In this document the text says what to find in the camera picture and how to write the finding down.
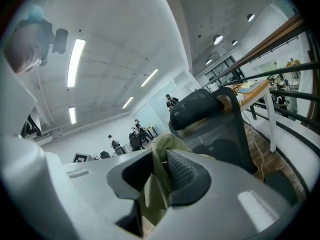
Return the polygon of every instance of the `table leg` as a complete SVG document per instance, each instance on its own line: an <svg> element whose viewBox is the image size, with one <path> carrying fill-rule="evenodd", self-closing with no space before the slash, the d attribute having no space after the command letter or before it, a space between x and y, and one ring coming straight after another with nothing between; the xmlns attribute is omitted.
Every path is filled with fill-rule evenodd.
<svg viewBox="0 0 320 240"><path fill-rule="evenodd" d="M265 95L263 96L265 101L266 110L268 112L269 118L269 127L270 127L270 150L271 152L276 151L276 114L274 104L271 98L271 94L269 90L266 90Z"/></svg>
<svg viewBox="0 0 320 240"><path fill-rule="evenodd" d="M250 110L251 110L251 113L252 113L253 120L257 120L257 115L256 115L256 111L255 111L254 105L250 106Z"/></svg>
<svg viewBox="0 0 320 240"><path fill-rule="evenodd" d="M155 135L158 136L158 133L156 132L156 130L155 130L153 127L151 127L151 128L152 128L152 130L154 131Z"/></svg>
<svg viewBox="0 0 320 240"><path fill-rule="evenodd" d="M150 136L152 137L152 139L155 138L155 137L151 134L150 130L148 130L148 133L150 134Z"/></svg>

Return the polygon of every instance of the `fluorescent light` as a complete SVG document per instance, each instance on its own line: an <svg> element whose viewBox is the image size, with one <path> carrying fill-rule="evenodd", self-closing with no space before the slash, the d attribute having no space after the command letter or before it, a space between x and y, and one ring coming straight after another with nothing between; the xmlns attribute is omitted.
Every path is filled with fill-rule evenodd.
<svg viewBox="0 0 320 240"><path fill-rule="evenodd" d="M173 87L173 88L175 88L175 87ZM165 95L162 95L162 96L161 96L161 98L160 98L160 99L158 99L158 101L160 101L164 96L165 96Z"/></svg>
<svg viewBox="0 0 320 240"><path fill-rule="evenodd" d="M222 40L223 36L222 35L219 35L215 38L214 40L214 44L217 45L218 43L220 43L220 41Z"/></svg>
<svg viewBox="0 0 320 240"><path fill-rule="evenodd" d="M76 123L76 113L75 113L74 106L69 107L69 115L70 115L71 124L75 124Z"/></svg>
<svg viewBox="0 0 320 240"><path fill-rule="evenodd" d="M160 90L162 90L163 88L165 88L170 82L172 82L173 80L171 79L169 82L167 82L164 86L161 87Z"/></svg>
<svg viewBox="0 0 320 240"><path fill-rule="evenodd" d="M157 73L157 71L158 71L158 69L155 69L155 70L151 73L151 75L149 75L148 78L141 84L141 87L144 87L144 86L146 85L146 83L150 80L150 78L152 78L153 75L154 75L155 73Z"/></svg>
<svg viewBox="0 0 320 240"><path fill-rule="evenodd" d="M128 99L128 101L124 104L124 106L122 107L123 109L126 108L126 106L128 106L129 102L133 99L134 97L130 97L130 99Z"/></svg>
<svg viewBox="0 0 320 240"><path fill-rule="evenodd" d="M248 19L248 22L252 21L254 19L255 15L254 14L248 14L246 17Z"/></svg>
<svg viewBox="0 0 320 240"><path fill-rule="evenodd" d="M69 63L69 70L68 70L68 79L67 79L68 87L75 86L78 64L79 64L79 60L81 57L82 50L84 49L85 43L86 41L81 39L76 39L74 42L70 63Z"/></svg>

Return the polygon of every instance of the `person in black shirt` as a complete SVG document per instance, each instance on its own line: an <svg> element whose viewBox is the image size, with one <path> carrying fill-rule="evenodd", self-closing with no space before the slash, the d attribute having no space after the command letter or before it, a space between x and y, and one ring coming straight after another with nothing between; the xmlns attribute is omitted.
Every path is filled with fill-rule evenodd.
<svg viewBox="0 0 320 240"><path fill-rule="evenodd" d="M135 128L136 130L141 134L141 136L143 137L143 139L145 140L146 143L149 143L149 140L147 139L147 137L152 141L154 138L152 138L146 131L145 129L140 125L140 122L138 121L138 119L134 120L135 123Z"/></svg>
<svg viewBox="0 0 320 240"><path fill-rule="evenodd" d="M288 110L287 109L287 102L286 102L286 98L282 95L279 95L277 98L276 98L276 101L278 103L278 106L280 109L283 109L283 110ZM283 114L282 113L282 116L285 117L285 118L289 118L289 116L287 114Z"/></svg>
<svg viewBox="0 0 320 240"><path fill-rule="evenodd" d="M171 109L178 104L179 100L176 97L170 97L169 94L167 94L165 97L166 107L169 108L169 111L171 111Z"/></svg>

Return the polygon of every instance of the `cable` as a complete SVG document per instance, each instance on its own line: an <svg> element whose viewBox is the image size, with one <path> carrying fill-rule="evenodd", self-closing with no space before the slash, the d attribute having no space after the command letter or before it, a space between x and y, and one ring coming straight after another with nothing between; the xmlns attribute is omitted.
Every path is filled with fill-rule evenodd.
<svg viewBox="0 0 320 240"><path fill-rule="evenodd" d="M238 92L239 89L240 89L240 85L239 85L239 84L234 84L234 85L232 86L232 89L233 89L235 95L238 95L237 92Z"/></svg>
<svg viewBox="0 0 320 240"><path fill-rule="evenodd" d="M242 107L242 101L240 100L240 111L241 111L241 107ZM257 144L257 142L256 142L255 131L254 131L254 128L253 128L253 126L252 126L252 123L251 123L250 119L247 117L247 115L246 115L243 111L241 111L241 113L244 114L245 118L248 119L248 121L249 121L249 123L250 123L250 127L251 127L251 131L252 131L252 135L253 135L254 144L255 144L256 148L258 149L258 151L259 151L259 153L260 153L260 155L261 155L261 157L262 157L260 169L261 169L262 177L264 178L264 177L265 177L264 170L263 170L263 165L264 165L264 162L265 162L264 155L262 154L262 152L261 152L261 150L260 150L260 148L258 147L258 144Z"/></svg>

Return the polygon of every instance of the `ceiling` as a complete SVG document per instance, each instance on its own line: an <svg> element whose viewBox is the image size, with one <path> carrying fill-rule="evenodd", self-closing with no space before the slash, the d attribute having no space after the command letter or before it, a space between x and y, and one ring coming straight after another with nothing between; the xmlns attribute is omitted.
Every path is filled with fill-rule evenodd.
<svg viewBox="0 0 320 240"><path fill-rule="evenodd" d="M192 74L197 76L206 68L206 59L217 61L231 51L233 40L238 44L252 23L271 0L180 0L189 34ZM255 19L247 21L248 14ZM223 35L214 45L213 37Z"/></svg>
<svg viewBox="0 0 320 240"><path fill-rule="evenodd" d="M66 52L21 75L38 100L42 131L67 133L130 111L168 72L188 68L182 40L166 0L30 0L44 18L68 30ZM67 88L76 39L86 40L75 80ZM155 70L144 86L141 84ZM126 101L134 99L122 109ZM71 124L70 106L77 123Z"/></svg>

